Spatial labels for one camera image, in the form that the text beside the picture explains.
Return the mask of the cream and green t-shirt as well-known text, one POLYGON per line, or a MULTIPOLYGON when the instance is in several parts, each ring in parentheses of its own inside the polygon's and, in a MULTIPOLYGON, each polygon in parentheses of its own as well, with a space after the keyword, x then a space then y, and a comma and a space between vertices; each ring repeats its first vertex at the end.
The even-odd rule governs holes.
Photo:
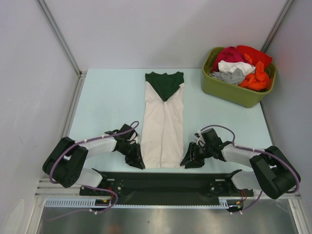
POLYGON ((141 153, 147 169, 178 168, 184 156, 184 74, 145 75, 141 153))

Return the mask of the left aluminium frame post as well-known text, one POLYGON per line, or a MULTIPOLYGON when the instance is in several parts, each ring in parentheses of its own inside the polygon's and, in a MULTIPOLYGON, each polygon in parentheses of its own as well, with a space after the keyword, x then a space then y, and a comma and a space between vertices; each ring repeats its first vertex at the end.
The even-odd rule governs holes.
POLYGON ((41 10, 43 16, 45 17, 48 26, 50 27, 52 33, 54 34, 57 42, 59 43, 60 48, 64 52, 66 58, 68 59, 71 67, 73 68, 74 72, 78 77, 81 76, 81 70, 78 67, 78 64, 55 20, 53 17, 53 14, 51 10, 48 7, 48 4, 46 3, 45 0, 35 0, 36 4, 38 5, 39 9, 41 10))

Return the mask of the red shirt in bin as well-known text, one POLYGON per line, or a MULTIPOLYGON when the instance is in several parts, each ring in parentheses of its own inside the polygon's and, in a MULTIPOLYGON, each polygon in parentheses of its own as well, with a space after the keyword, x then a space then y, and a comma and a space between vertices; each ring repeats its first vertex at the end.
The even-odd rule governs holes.
POLYGON ((266 69, 273 60, 273 58, 267 54, 246 45, 238 45, 236 48, 242 54, 248 55, 251 58, 253 65, 256 65, 259 61, 262 62, 264 69, 266 69))

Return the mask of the aluminium frame post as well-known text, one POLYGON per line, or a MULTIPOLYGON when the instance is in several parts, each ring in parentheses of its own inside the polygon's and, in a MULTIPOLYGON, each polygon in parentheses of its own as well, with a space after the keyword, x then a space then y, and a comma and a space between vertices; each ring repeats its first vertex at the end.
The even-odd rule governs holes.
POLYGON ((264 41, 264 44, 261 47, 261 52, 266 53, 268 51, 274 38, 276 37, 279 29, 281 28, 283 22, 285 21, 288 13, 291 11, 295 2, 296 2, 295 0, 285 1, 285 4, 283 5, 280 13, 278 14, 278 17, 275 20, 272 29, 270 30, 268 36, 266 37, 266 40, 264 41))
POLYGON ((43 16, 45 17, 48 26, 50 27, 52 33, 54 34, 57 42, 59 43, 60 48, 64 52, 66 58, 68 59, 71 67, 73 68, 74 72, 78 77, 81 76, 81 70, 78 67, 78 64, 55 20, 53 17, 53 14, 51 10, 48 7, 48 4, 46 3, 45 0, 35 0, 36 4, 38 5, 39 9, 41 10, 43 16))

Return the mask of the crimson shirt in bin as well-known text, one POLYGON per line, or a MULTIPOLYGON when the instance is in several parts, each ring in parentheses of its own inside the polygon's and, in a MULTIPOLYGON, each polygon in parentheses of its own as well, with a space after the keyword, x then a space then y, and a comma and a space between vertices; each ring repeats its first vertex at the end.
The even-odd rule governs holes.
POLYGON ((218 72, 218 63, 221 61, 225 62, 245 62, 244 55, 239 52, 235 47, 230 46, 227 48, 224 48, 215 58, 213 65, 212 65, 212 72, 218 72))

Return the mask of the orange shirt in bin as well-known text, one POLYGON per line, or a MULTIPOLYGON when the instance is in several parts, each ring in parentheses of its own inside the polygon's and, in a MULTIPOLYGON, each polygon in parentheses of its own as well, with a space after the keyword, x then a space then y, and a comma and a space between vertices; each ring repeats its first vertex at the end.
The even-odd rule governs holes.
POLYGON ((254 91, 261 91, 268 87, 269 76, 264 71, 263 62, 259 61, 255 65, 255 72, 248 74, 238 86, 254 91))

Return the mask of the right aluminium frame post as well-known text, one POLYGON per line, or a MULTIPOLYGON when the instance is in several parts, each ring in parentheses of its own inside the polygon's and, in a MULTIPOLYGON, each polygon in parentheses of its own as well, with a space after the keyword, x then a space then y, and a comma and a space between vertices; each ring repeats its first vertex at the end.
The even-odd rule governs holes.
POLYGON ((261 47, 261 52, 266 53, 268 51, 274 38, 276 37, 279 29, 281 28, 283 22, 285 21, 288 13, 291 11, 295 2, 296 2, 295 0, 285 1, 285 4, 283 5, 280 13, 278 14, 278 17, 275 20, 272 29, 270 30, 268 36, 266 37, 266 40, 264 41, 264 44, 261 47))

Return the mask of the green plastic bin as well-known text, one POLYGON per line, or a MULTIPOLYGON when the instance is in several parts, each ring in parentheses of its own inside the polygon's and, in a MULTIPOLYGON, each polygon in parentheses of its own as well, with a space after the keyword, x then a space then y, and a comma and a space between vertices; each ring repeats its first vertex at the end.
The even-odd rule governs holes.
POLYGON ((223 49, 223 47, 215 47, 209 52, 207 59, 202 66, 202 91, 214 97, 242 105, 246 108, 252 108, 256 106, 266 95, 268 95, 273 90, 275 78, 277 75, 276 65, 271 62, 270 65, 265 69, 265 72, 269 76, 269 85, 266 89, 260 92, 246 89, 238 85, 228 84, 209 76, 215 58, 223 49))

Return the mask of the grey shirt in bin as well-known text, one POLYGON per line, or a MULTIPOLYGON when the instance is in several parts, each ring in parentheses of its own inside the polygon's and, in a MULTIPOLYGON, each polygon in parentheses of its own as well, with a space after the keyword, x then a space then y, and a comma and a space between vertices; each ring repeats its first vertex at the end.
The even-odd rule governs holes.
POLYGON ((243 71, 239 68, 236 68, 232 73, 231 72, 212 72, 210 77, 221 80, 227 84, 239 85, 245 80, 245 75, 243 71))

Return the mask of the white shirt in bin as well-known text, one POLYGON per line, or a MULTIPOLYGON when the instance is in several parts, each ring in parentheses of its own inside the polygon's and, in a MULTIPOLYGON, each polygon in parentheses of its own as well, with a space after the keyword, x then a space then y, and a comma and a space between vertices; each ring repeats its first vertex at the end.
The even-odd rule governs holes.
POLYGON ((245 62, 226 62, 224 60, 218 63, 218 69, 220 72, 233 73, 236 69, 240 69, 243 75, 248 75, 255 70, 255 67, 245 62))

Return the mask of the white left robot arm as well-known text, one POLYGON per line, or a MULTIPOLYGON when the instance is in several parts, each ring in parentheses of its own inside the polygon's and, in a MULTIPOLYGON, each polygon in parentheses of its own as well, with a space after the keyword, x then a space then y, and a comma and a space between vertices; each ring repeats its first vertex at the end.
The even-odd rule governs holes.
POLYGON ((145 169, 138 133, 138 121, 123 124, 120 129, 107 131, 103 135, 75 141, 66 136, 61 138, 42 166, 52 184, 69 188, 74 184, 88 186, 97 195, 104 194, 108 183, 96 169, 84 167, 86 159, 103 153, 118 152, 124 155, 125 163, 131 167, 145 169))

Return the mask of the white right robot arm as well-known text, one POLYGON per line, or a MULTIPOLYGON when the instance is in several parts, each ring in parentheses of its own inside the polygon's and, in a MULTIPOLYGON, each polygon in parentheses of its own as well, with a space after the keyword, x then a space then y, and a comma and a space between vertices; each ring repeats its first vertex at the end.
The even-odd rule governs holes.
POLYGON ((230 180, 225 183, 229 195, 249 189, 261 190, 271 199, 278 199, 298 191, 301 177, 278 147, 255 149, 237 145, 233 140, 222 141, 214 128, 202 129, 195 136, 197 140, 189 144, 180 163, 182 167, 201 168, 205 159, 214 158, 251 168, 249 172, 236 170, 230 174, 230 180))

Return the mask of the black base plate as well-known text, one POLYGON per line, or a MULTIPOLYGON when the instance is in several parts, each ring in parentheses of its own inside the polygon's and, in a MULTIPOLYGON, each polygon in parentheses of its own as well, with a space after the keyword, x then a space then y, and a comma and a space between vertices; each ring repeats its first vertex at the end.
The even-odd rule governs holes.
POLYGON ((105 189, 112 190, 118 198, 164 197, 170 199, 207 197, 252 197, 253 190, 237 189, 230 181, 230 174, 191 173, 122 173, 103 172, 104 181, 100 190, 86 187, 80 189, 81 196, 109 196, 105 189))

